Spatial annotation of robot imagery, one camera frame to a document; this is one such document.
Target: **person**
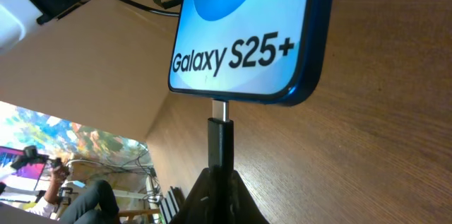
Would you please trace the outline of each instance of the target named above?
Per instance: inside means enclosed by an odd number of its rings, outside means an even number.
[[[66,167],[52,170],[50,185],[45,195],[36,206],[27,211],[46,218],[50,217],[58,201],[58,191],[67,174]],[[100,210],[95,209],[97,205],[100,206]],[[68,206],[59,222],[65,224],[120,224],[118,212],[119,207],[112,187],[108,182],[99,180]]]

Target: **metal connector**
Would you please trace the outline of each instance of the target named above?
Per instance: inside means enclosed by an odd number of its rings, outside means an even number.
[[[212,117],[220,121],[229,121],[229,102],[222,100],[212,101]]]

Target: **white shirt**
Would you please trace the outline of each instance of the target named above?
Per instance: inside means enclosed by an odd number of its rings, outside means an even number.
[[[44,197],[42,197],[32,208],[27,209],[26,211],[29,213],[34,213],[36,215],[50,218],[50,215],[54,212],[55,206],[49,204],[49,202],[45,201]]]

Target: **plus sign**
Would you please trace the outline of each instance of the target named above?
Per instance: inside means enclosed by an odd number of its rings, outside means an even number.
[[[284,51],[282,53],[283,56],[287,56],[287,54],[289,54],[289,49],[293,49],[293,48],[294,48],[294,43],[290,42],[290,37],[286,37],[284,44],[280,45],[280,51]]]

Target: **smartphone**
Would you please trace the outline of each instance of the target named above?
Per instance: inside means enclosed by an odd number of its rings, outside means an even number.
[[[183,0],[172,92],[296,105],[320,79],[332,0]]]

